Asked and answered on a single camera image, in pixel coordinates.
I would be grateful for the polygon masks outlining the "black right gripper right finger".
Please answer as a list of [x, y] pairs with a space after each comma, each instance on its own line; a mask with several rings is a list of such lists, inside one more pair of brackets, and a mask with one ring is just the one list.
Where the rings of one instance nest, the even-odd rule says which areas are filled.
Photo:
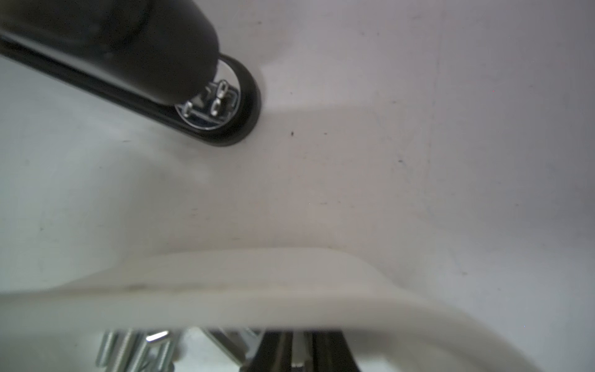
[[342, 331], [311, 334], [313, 370], [318, 372], [360, 372]]

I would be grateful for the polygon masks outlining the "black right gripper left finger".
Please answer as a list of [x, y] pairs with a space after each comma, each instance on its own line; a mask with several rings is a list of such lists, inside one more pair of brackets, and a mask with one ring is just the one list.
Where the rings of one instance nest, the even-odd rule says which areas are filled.
[[293, 333], [290, 331], [266, 331], [253, 358], [241, 371], [289, 372], [292, 370]]

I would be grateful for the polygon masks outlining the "white plastic storage box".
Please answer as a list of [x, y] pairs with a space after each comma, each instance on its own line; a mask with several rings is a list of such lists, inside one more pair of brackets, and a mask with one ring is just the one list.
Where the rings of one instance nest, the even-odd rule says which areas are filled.
[[486, 371], [536, 370], [464, 312], [398, 288], [358, 257], [322, 248], [160, 255], [1, 296], [3, 336], [189, 326], [410, 336]]

